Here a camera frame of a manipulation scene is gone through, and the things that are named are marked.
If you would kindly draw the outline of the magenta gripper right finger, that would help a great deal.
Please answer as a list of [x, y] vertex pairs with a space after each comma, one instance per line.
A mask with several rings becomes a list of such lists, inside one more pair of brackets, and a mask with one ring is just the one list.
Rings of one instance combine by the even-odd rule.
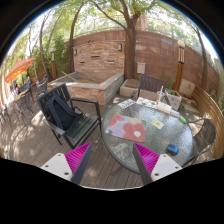
[[133, 155], [144, 185], [182, 169], [169, 155], [159, 155], [137, 143], [133, 144]]

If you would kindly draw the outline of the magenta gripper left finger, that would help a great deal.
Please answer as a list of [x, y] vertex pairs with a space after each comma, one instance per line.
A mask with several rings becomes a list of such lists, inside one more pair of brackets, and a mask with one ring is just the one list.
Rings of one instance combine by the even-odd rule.
[[87, 163], [92, 153], [91, 143], [81, 145], [70, 152], [57, 153], [48, 160], [41, 168], [65, 180], [80, 184]]

